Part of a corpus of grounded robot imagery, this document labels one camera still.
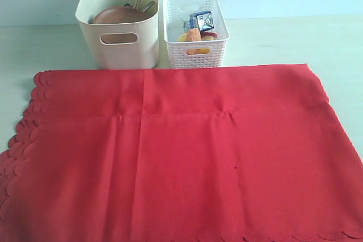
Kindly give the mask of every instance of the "table surface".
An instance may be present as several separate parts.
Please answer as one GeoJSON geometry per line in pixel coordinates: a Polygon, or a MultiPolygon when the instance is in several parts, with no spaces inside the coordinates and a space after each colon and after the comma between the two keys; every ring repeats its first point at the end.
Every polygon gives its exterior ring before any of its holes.
{"type": "MultiPolygon", "coordinates": [[[[228,20],[227,27],[222,66],[307,63],[363,158],[363,15],[228,20]]],[[[159,37],[157,68],[167,68],[162,29],[159,37]]],[[[78,26],[0,28],[0,152],[15,134],[37,72],[95,68],[78,26]]]]}

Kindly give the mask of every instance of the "red tablecloth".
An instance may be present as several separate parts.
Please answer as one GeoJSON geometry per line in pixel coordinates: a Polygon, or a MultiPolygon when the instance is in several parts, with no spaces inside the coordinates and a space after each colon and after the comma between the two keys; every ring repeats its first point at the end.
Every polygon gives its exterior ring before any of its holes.
{"type": "Polygon", "coordinates": [[[307,65],[35,83],[0,155],[0,241],[363,240],[363,164],[307,65]]]}

